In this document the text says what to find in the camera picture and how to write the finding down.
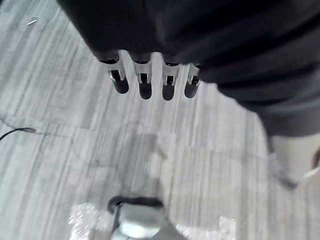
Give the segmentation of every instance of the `wire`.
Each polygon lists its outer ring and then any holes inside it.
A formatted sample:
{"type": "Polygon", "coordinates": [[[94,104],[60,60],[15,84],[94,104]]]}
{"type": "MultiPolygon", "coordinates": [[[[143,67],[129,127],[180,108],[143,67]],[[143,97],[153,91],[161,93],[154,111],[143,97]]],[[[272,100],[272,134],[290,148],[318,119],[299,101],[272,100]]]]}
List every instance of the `wire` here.
{"type": "Polygon", "coordinates": [[[2,136],[0,136],[0,141],[3,140],[8,135],[14,133],[14,132],[35,133],[36,131],[37,130],[35,130],[34,128],[31,128],[31,127],[15,128],[15,129],[13,129],[11,131],[8,131],[7,133],[3,134],[2,136]]]}

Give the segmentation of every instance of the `marble floor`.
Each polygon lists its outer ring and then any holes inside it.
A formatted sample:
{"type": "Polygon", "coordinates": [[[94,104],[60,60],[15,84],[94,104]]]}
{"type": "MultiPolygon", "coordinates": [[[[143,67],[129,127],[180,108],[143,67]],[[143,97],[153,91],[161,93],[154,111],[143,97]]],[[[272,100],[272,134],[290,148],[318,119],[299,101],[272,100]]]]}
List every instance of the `marble floor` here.
{"type": "Polygon", "coordinates": [[[124,95],[55,1],[2,4],[0,135],[37,132],[0,142],[1,240],[69,240],[73,206],[105,211],[118,194],[158,197],[174,223],[203,231],[234,219],[237,240],[319,239],[320,185],[289,191],[275,180],[254,114],[214,85],[186,98],[186,66],[164,101],[158,53],[143,100],[121,54],[124,95]]]}

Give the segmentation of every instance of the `dark fabric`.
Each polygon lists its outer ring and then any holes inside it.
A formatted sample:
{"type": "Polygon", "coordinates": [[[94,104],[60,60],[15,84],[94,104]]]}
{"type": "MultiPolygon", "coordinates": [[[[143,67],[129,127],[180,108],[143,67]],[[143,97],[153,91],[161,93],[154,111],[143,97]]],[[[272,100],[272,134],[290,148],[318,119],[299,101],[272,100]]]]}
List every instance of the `dark fabric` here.
{"type": "Polygon", "coordinates": [[[269,134],[320,132],[319,0],[59,0],[96,57],[161,52],[256,112],[269,134]]]}

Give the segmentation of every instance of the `small metal piece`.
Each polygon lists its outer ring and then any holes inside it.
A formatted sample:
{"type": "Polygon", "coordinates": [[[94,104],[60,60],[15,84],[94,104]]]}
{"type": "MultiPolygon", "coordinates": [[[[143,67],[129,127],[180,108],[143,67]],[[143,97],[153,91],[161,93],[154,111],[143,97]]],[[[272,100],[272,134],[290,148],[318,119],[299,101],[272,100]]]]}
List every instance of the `small metal piece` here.
{"type": "Polygon", "coordinates": [[[189,72],[188,72],[188,84],[195,84],[197,87],[200,85],[201,80],[197,77],[199,72],[198,65],[190,64],[189,72]]]}
{"type": "Polygon", "coordinates": [[[34,24],[34,23],[36,23],[36,22],[38,22],[38,20],[33,20],[33,21],[31,21],[31,22],[28,22],[26,25],[29,26],[29,25],[34,24]]]}

